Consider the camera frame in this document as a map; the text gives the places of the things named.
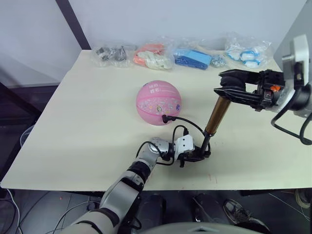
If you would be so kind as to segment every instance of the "plastic bag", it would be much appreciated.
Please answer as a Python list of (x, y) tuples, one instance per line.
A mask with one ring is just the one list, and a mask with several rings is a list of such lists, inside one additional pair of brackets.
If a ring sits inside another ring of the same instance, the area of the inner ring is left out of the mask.
[(171, 70), (174, 66), (172, 46), (165, 42), (150, 42), (141, 46), (133, 62), (154, 70)]
[(226, 65), (224, 55), (213, 55), (211, 58), (210, 65), (213, 67), (224, 67)]
[(236, 65), (243, 64), (252, 69), (266, 66), (273, 58), (270, 42), (237, 33), (227, 35), (225, 51)]
[(114, 65), (116, 67), (129, 67), (132, 65), (131, 58), (137, 49), (137, 46), (109, 42), (101, 47), (95, 47), (91, 52), (91, 60), (99, 67)]
[(182, 66), (206, 70), (212, 57), (199, 50), (195, 39), (181, 39), (174, 50), (175, 63)]

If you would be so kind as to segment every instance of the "gray floor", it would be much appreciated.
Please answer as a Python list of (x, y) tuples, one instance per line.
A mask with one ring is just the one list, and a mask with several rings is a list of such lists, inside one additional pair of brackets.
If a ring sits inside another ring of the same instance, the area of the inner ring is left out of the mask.
[[(22, 219), (30, 207), (45, 193), (46, 191), (16, 191), (15, 198), (20, 207)], [(154, 193), (161, 194), (167, 201), (165, 223), (192, 221), (192, 197), (199, 193), (207, 193), (212, 195), (220, 204), (227, 198), (237, 200), (244, 208), (251, 211), (254, 217), (262, 220), (273, 234), (309, 233), (309, 222), (303, 215), (269, 194), (242, 197), (237, 191), (144, 191), (142, 198), (146, 199)], [(274, 192), (273, 195), (300, 210), (292, 194)], [(67, 209), (87, 200), (88, 196), (86, 195), (49, 192), (37, 203), (22, 223), (23, 233), (45, 234), (53, 230), (58, 219)], [(91, 197), (91, 200), (99, 201), (99, 198)], [(9, 203), (0, 201), (0, 210), (0, 233), (3, 233), (11, 222), (13, 208)], [(73, 209), (66, 215), (58, 228), (68, 226), (85, 212), (87, 212), (87, 205)], [(16, 225), (17, 215), (13, 228), (8, 232), (9, 234), (15, 233)]]

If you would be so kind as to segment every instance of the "blue object in bag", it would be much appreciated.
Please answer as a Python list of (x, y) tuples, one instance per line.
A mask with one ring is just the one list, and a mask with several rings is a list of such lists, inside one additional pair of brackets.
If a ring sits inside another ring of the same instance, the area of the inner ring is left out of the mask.
[(177, 49), (174, 53), (175, 63), (182, 66), (206, 70), (212, 57), (197, 50)]
[(240, 60), (242, 60), (242, 61), (254, 60), (259, 55), (260, 55), (260, 53), (257, 53), (253, 50), (245, 50), (240, 54)]

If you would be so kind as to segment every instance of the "robotic arm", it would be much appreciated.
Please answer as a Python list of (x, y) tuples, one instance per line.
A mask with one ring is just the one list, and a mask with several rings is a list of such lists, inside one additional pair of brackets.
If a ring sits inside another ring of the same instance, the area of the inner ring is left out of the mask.
[[(194, 145), (193, 138), (186, 128), (184, 128), (184, 136), (175, 142), (174, 136), (172, 142), (157, 137), (144, 142), (140, 147), (142, 151), (138, 153), (133, 164), (107, 190), (99, 209), (86, 213), (61, 234), (115, 234), (122, 228), (135, 228), (131, 227), (131, 223), (141, 200), (140, 192), (155, 165), (172, 165), (175, 160), (180, 160), (180, 166), (183, 167), (185, 161), (196, 162), (209, 157), (209, 140), (216, 133), (231, 102), (249, 105), (256, 111), (265, 109), (278, 112), (271, 121), (275, 128), (300, 139), (305, 145), (312, 145), (311, 140), (304, 138), (305, 129), (312, 120), (312, 80), (309, 79), (309, 49), (305, 35), (294, 38), (291, 43), (291, 54), (283, 57), (283, 67), (283, 73), (272, 70), (259, 73), (229, 70), (220, 73), (222, 87), (214, 89), (219, 98), (205, 131), (187, 119), (162, 116), (164, 122), (180, 119), (193, 124), (204, 135), (201, 147)], [(257, 85), (257, 89), (253, 93), (246, 92), (246, 83)], [(275, 123), (288, 110), (306, 118), (299, 134), (292, 133)], [(159, 163), (157, 162), (159, 157), (165, 161), (170, 161), (172, 158), (172, 162)], [(205, 225), (208, 224), (201, 223), (200, 228), (204, 229)], [(214, 229), (226, 230), (226, 233), (249, 233), (247, 230), (233, 228), (233, 226), (209, 225)], [(197, 228), (195, 224), (174, 226), (175, 230), (181, 229), (180, 233), (187, 227), (192, 227), (194, 230)], [(163, 229), (159, 228), (157, 233), (163, 232)]]

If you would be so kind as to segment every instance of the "black sneaker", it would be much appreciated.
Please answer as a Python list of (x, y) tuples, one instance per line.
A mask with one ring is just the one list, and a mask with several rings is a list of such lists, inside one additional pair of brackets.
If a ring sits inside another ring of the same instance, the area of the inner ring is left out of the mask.
[(234, 223), (248, 222), (250, 220), (250, 212), (246, 211), (241, 204), (232, 199), (227, 199), (223, 203), (223, 210), (227, 217)]

